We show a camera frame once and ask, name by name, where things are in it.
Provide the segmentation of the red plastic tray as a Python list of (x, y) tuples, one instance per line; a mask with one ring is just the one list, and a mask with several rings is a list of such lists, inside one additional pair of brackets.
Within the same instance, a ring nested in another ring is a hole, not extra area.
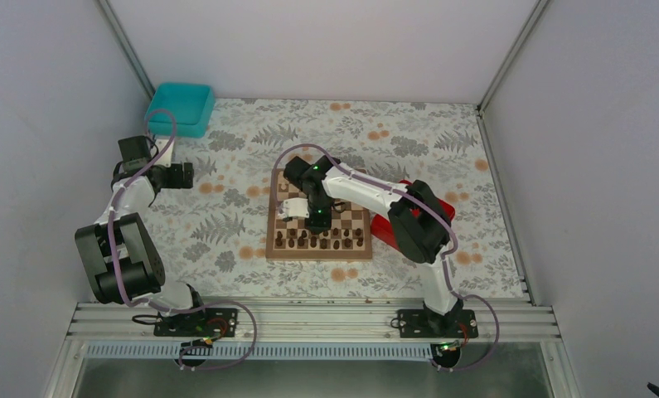
[[(401, 180), (406, 193), (428, 206), (435, 214), (452, 224), (454, 207), (437, 198), (429, 185), (421, 180)], [(411, 200), (401, 197), (390, 206), (387, 216), (376, 215), (371, 233), (415, 263), (427, 263), (450, 241), (449, 233), (432, 215)]]

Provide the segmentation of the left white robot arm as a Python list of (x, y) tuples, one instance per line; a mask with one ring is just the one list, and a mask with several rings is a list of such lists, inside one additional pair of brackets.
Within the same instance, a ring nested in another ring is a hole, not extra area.
[(75, 244), (90, 288), (100, 303), (151, 304), (174, 313), (175, 324), (189, 336), (202, 333), (208, 312), (189, 284), (169, 282), (142, 214), (163, 190), (193, 187), (191, 163), (155, 164), (160, 151), (144, 135), (118, 142), (122, 156), (111, 181), (112, 197), (103, 214), (79, 228)]

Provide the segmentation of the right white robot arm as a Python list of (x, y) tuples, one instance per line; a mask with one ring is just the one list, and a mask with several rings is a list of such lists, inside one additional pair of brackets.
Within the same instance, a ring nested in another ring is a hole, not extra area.
[(458, 247), (457, 237), (450, 216), (427, 183), (386, 182), (332, 156), (323, 156), (313, 164), (294, 158), (286, 164), (283, 177), (305, 197), (279, 201), (279, 218), (302, 218), (312, 232), (329, 230), (337, 200), (349, 201), (385, 218), (397, 250), (422, 267), (420, 327), (435, 337), (447, 337), (457, 329), (463, 300), (448, 282), (444, 264)]

